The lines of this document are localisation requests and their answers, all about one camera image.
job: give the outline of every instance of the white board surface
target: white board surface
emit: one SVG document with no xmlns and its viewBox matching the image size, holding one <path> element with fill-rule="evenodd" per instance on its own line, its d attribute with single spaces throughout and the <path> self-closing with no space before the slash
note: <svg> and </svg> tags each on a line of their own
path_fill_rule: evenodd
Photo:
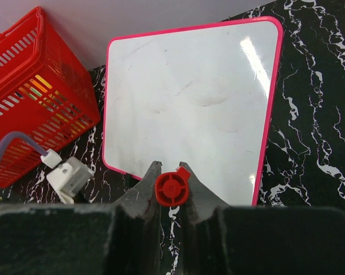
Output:
<svg viewBox="0 0 345 275">
<path fill-rule="evenodd" d="M 110 43 L 103 149 L 108 167 L 143 177 L 154 160 L 162 162 L 162 172 L 187 162 L 221 199 L 251 205 L 281 29 L 270 18 L 227 24 Z"/>
</svg>

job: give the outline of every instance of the marble countertop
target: marble countertop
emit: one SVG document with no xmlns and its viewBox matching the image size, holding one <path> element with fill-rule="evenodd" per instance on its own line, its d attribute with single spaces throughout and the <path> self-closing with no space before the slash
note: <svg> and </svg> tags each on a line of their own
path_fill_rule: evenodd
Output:
<svg viewBox="0 0 345 275">
<path fill-rule="evenodd" d="M 263 15 L 281 22 L 284 43 L 259 205 L 345 211 L 345 0 L 278 0 L 230 19 Z M 103 113 L 105 67 L 90 73 Z M 75 156 L 95 172 L 82 190 L 91 203 L 113 202 L 128 190 L 125 177 L 104 166 L 101 141 L 102 121 L 61 151 L 64 159 Z M 48 172 L 39 166 L 0 190 L 0 202 L 57 202 Z M 170 274 L 179 269 L 178 211 L 166 209 L 162 222 L 161 249 L 169 256 L 163 261 Z"/>
</svg>

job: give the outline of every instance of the gray cable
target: gray cable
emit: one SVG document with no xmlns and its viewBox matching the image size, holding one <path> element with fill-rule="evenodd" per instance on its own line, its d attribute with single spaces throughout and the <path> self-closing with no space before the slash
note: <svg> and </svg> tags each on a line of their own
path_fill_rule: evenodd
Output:
<svg viewBox="0 0 345 275">
<path fill-rule="evenodd" d="M 31 147 L 33 147 L 36 151 L 38 151 L 41 155 L 46 156 L 48 152 L 45 151 L 44 148 L 42 148 L 39 144 L 36 143 L 32 138 L 25 135 L 22 132 L 10 132 L 7 135 L 4 136 L 4 138 L 0 141 L 0 162 L 3 157 L 3 154 L 5 153 L 7 146 L 11 143 L 13 139 L 23 139 L 25 142 L 27 142 Z"/>
</svg>

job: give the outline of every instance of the pink frame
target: pink frame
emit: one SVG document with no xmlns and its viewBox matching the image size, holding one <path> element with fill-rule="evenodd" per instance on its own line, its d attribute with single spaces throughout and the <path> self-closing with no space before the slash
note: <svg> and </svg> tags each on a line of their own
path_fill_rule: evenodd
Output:
<svg viewBox="0 0 345 275">
<path fill-rule="evenodd" d="M 272 22 L 278 31 L 277 36 L 277 43 L 276 43 L 276 49 L 275 49 L 275 58 L 274 58 L 274 65 L 273 65 L 273 72 L 271 76 L 271 83 L 270 83 L 270 92 L 269 92 L 269 99 L 268 99 L 268 106 L 266 111 L 266 117 L 265 117 L 265 124 L 264 124 L 264 132 L 263 132 L 263 139 L 261 141 L 261 150 L 260 150 L 260 156 L 259 156 L 259 165 L 257 167 L 256 172 L 256 181 L 255 181 L 255 187 L 253 189 L 253 196 L 252 196 L 252 206 L 255 206 L 257 204 L 257 199 L 259 198 L 259 190 L 260 190 L 260 181 L 261 181 L 261 174 L 263 172 L 263 166 L 264 166 L 264 159 L 265 159 L 265 150 L 267 146 L 268 141 L 268 133 L 269 133 L 269 125 L 270 125 L 270 118 L 271 118 L 271 112 L 272 112 L 272 106 L 273 106 L 273 99 L 275 94 L 275 86 L 276 86 L 276 78 L 277 78 L 277 72 L 279 68 L 279 60 L 280 60 L 280 54 L 281 54 L 281 46 L 283 43 L 283 27 L 279 20 L 277 20 L 274 17 L 270 16 L 263 16 L 263 17 L 256 17 L 256 18 L 248 18 L 248 19 L 239 19 L 234 21 L 225 21 L 225 22 L 219 22 L 219 23 L 211 23 L 206 25 L 200 25 L 200 26 L 192 26 L 192 27 L 181 27 L 178 29 L 171 29 L 171 30 L 159 30 L 156 32 L 150 32 L 150 33 L 141 33 L 141 34 L 132 34 L 130 36 L 122 36 L 122 37 L 116 37 L 112 39 L 108 45 L 108 50 L 106 53 L 106 61 L 109 60 L 109 49 L 111 46 L 111 43 L 115 40 L 123 40 L 128 38 L 136 38 L 136 37 L 143 37 L 143 36 L 155 36 L 158 34 L 165 34 L 165 33 L 175 33 L 175 32 L 185 32 L 188 30 L 199 30 L 199 29 L 209 29 L 209 28 L 216 28 L 216 27 L 222 27 L 222 26 L 230 26 L 230 25 L 239 25 L 239 24 L 245 24 L 245 23 L 253 23 L 253 22 L 260 22 L 260 21 L 269 21 Z M 107 96 L 108 96 L 108 62 L 106 62 L 106 87 L 105 87 L 105 102 L 107 102 Z M 104 109 L 104 129 L 106 124 L 106 108 Z M 105 161 L 105 138 L 103 138 L 102 141 L 102 160 L 105 164 L 105 166 L 111 170 L 120 172 L 122 174 L 126 174 L 125 171 L 122 171 L 120 169 L 117 169 L 115 167 L 112 167 L 107 164 Z M 141 179 L 139 176 L 132 175 L 133 178 Z"/>
</svg>

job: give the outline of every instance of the white plastic block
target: white plastic block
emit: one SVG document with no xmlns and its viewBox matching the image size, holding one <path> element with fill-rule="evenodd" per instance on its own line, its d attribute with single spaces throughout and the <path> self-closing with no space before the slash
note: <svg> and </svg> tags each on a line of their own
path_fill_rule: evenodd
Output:
<svg viewBox="0 0 345 275">
<path fill-rule="evenodd" d="M 48 173 L 46 179 L 63 203 L 72 204 L 74 203 L 73 198 L 92 175 L 93 172 L 90 168 L 72 156 Z"/>
<path fill-rule="evenodd" d="M 48 154 L 46 156 L 40 156 L 41 161 L 49 166 L 50 168 L 54 168 L 57 166 L 61 161 L 62 158 L 52 149 L 47 150 Z"/>
</svg>

